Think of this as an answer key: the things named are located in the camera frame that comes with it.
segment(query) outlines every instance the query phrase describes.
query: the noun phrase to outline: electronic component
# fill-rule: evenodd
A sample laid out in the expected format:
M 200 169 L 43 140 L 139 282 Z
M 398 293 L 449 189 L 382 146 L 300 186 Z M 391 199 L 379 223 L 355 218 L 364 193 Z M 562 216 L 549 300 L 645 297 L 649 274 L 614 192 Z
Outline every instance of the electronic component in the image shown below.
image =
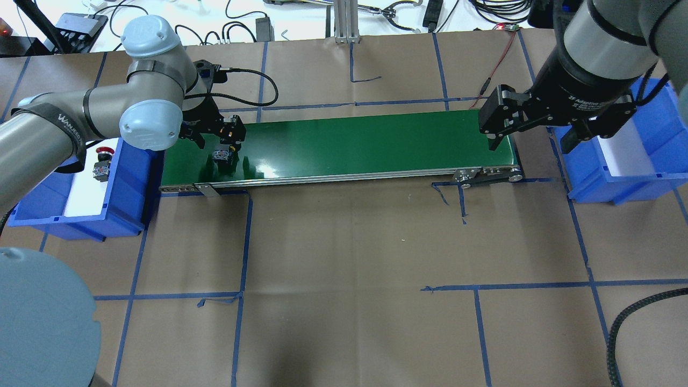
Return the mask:
M 0 17 L 0 36 L 12 36 L 12 27 Z
M 428 6 L 425 8 L 425 16 L 423 17 L 423 27 L 426 27 L 428 32 L 433 32 L 437 28 L 443 4 L 444 0 L 430 0 L 428 2 Z
M 115 151 L 109 147 L 96 148 L 98 162 L 93 165 L 93 178 L 99 182 L 106 182 L 110 177 L 110 162 Z
M 274 41 L 275 29 L 270 24 L 269 17 L 256 19 L 256 41 Z

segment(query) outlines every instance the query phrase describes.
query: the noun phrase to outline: tape piece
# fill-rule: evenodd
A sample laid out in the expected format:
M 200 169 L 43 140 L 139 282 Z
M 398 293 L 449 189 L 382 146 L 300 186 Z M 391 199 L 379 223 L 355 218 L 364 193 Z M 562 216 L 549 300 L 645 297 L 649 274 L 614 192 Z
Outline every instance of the tape piece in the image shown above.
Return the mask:
M 444 187 L 444 186 L 446 186 L 446 184 L 441 183 L 441 182 L 434 182 L 434 183 L 431 184 L 431 187 L 433 187 L 433 188 L 435 189 L 435 191 L 437 191 L 437 192 L 440 193 L 440 197 L 442 198 L 442 201 L 443 201 L 446 205 L 449 205 L 449 203 L 447 202 L 447 199 L 444 198 L 444 194 L 442 193 L 442 190 L 440 189 L 440 187 Z
M 381 75 L 378 75 L 375 78 L 361 79 L 359 81 L 354 80 L 354 44 L 353 43 L 349 43 L 349 77 L 350 77 L 350 81 L 352 83 L 370 82 L 370 81 L 375 81 L 376 79 L 382 78 Z
M 227 304 L 231 305 L 234 304 L 234 301 L 238 300 L 239 298 L 242 298 L 244 296 L 244 292 L 240 291 L 239 294 L 235 295 L 232 298 L 202 298 L 198 304 L 196 304 L 196 307 L 201 308 L 206 304 L 206 301 L 213 301 L 213 302 L 220 302 L 222 304 Z
M 442 66 L 442 56 L 440 55 L 440 44 L 437 42 L 437 35 L 432 34 L 432 41 L 435 45 L 435 55 L 437 55 L 437 65 L 440 70 L 440 81 L 442 82 L 442 95 L 444 99 L 447 99 L 447 82 L 444 79 L 444 67 Z M 444 110 L 449 111 L 449 102 L 444 102 Z

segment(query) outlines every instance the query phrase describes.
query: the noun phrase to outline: blue plastic bin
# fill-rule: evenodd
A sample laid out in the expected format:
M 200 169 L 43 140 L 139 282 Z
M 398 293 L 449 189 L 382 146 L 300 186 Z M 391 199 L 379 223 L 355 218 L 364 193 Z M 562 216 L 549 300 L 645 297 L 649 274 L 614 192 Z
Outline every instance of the blue plastic bin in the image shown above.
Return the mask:
M 64 216 L 73 175 L 53 173 L 19 202 L 8 225 L 31 226 L 66 240 L 138 235 L 144 229 L 141 215 L 154 156 L 120 138 L 100 214 Z
M 651 79 L 648 93 L 657 84 Z M 633 86 L 637 92 L 639 83 Z M 572 190 L 569 198 L 577 202 L 614 202 L 616 205 L 629 200 L 654 200 L 688 182 L 688 129 L 678 116 L 677 98 L 670 85 L 648 105 L 638 108 L 633 116 L 637 137 L 642 142 L 637 149 L 651 162 L 641 174 L 613 176 L 605 159 L 599 138 L 581 143 L 569 154 L 563 155 Z M 568 127 L 555 129 L 561 140 Z M 624 127 L 622 131 L 633 130 Z

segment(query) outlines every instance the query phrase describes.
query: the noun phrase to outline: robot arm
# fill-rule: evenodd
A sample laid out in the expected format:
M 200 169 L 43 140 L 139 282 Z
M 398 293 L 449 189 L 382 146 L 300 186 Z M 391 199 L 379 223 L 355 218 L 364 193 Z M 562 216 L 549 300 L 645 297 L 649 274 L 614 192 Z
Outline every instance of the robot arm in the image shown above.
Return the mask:
M 664 61 L 688 122 L 688 0 L 585 0 L 566 29 L 555 0 L 557 46 L 525 93 L 499 85 L 480 110 L 480 131 L 494 150 L 504 136 L 538 125 L 572 129 L 564 153 L 594 136 L 608 138 L 636 110 L 629 88 Z
M 135 147 L 162 150 L 180 135 L 182 109 L 202 114 L 214 107 L 219 115 L 209 97 L 184 100 L 207 94 L 211 83 L 163 18 L 134 19 L 122 45 L 133 60 L 126 84 L 25 98 L 0 125 L 0 213 L 72 156 L 83 160 L 87 141 L 123 137 Z M 47 146 L 36 151 L 36 144 Z

